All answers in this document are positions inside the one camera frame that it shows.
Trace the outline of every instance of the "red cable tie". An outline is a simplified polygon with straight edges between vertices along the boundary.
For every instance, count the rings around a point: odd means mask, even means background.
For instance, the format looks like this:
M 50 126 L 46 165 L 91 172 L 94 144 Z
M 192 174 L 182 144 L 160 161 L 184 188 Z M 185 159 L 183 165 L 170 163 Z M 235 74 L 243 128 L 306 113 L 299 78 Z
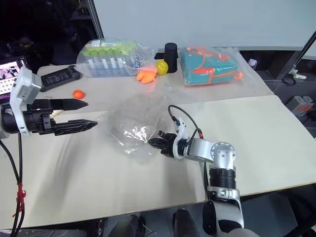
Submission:
M 16 202 L 20 203 L 20 208 L 19 208 L 19 212 L 24 210 L 24 198 L 26 197 L 26 191 L 22 190 L 23 184 L 22 183 L 18 183 L 18 192 L 17 192 L 17 198 L 16 198 Z

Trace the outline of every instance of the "table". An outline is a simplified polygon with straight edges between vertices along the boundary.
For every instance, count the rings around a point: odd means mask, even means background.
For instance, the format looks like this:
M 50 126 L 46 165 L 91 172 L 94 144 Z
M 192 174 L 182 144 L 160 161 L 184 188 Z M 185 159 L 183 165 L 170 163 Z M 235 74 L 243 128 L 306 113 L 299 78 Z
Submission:
M 39 74 L 50 70 L 57 68 L 44 68 Z M 187 93 L 181 86 L 181 77 L 181 72 L 177 72 L 161 78 L 167 85 L 164 88 L 178 86 L 176 91 Z M 195 103 L 183 105 L 203 129 L 206 139 L 234 145 L 240 193 L 249 195 L 315 182 L 315 140 L 263 82 L 246 85 L 251 86 L 245 89 L 243 85 L 231 83 L 226 87 L 188 88 L 196 90 L 195 94 L 201 97 Z M 111 86 L 116 92 L 121 88 L 124 93 L 117 95 L 104 86 Z M 83 78 L 39 97 L 68 98 L 74 89 L 83 89 L 87 93 L 84 100 L 90 105 L 80 111 L 63 112 L 55 118 L 57 122 L 98 119 L 110 108 L 106 103 L 110 96 L 118 102 L 122 97 L 136 94 L 137 89 L 138 93 L 150 89 L 150 85 L 141 85 L 130 78 Z M 225 94 L 231 98 L 250 97 L 221 100 Z M 23 183 L 27 191 L 23 227 L 205 200 L 199 163 L 167 158 L 159 151 L 147 157 L 126 156 L 105 133 L 104 124 L 100 122 L 89 131 L 58 138 L 51 134 L 23 138 Z M 4 140 L 17 161 L 16 141 L 16 135 Z M 16 186 L 2 150 L 0 157 L 0 187 L 5 190 L 0 205 L 0 229 L 3 229 L 12 226 L 10 216 L 15 210 Z

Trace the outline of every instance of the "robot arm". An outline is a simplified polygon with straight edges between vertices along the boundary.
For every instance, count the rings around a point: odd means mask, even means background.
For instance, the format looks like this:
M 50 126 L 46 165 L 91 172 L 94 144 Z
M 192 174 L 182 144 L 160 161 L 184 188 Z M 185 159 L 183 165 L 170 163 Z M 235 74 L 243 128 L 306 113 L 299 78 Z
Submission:
M 243 216 L 239 197 L 236 189 L 236 168 L 234 160 L 236 151 L 227 142 L 209 142 L 202 138 L 188 139 L 186 124 L 181 118 L 172 118 L 175 122 L 176 132 L 159 132 L 161 138 L 152 138 L 148 142 L 155 148 L 161 149 L 161 154 L 186 158 L 200 162 L 210 162 L 210 184 L 207 187 L 209 201 L 203 207 L 203 229 L 212 236 L 257 237 L 255 233 L 243 229 Z
M 77 99 L 36 100 L 40 89 L 40 77 L 22 67 L 11 90 L 10 104 L 1 107 L 1 139 L 18 132 L 23 136 L 30 136 L 31 132 L 58 136 L 86 131 L 97 124 L 85 119 L 56 123 L 50 118 L 53 110 L 77 110 L 88 104 Z

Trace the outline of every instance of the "orange object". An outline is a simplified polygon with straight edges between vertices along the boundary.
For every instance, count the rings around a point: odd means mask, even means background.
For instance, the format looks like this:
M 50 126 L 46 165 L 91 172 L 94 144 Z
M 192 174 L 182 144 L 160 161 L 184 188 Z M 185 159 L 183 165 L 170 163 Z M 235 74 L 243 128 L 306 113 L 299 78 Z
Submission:
M 148 84 L 148 83 L 151 83 L 152 81 L 155 81 L 155 77 L 156 77 L 156 72 L 143 70 L 137 74 L 136 79 L 140 81 L 142 84 Z
M 74 96 L 76 99 L 81 100 L 81 99 L 85 96 L 85 93 L 84 93 L 82 90 L 75 90 L 75 91 L 73 92 L 73 96 Z

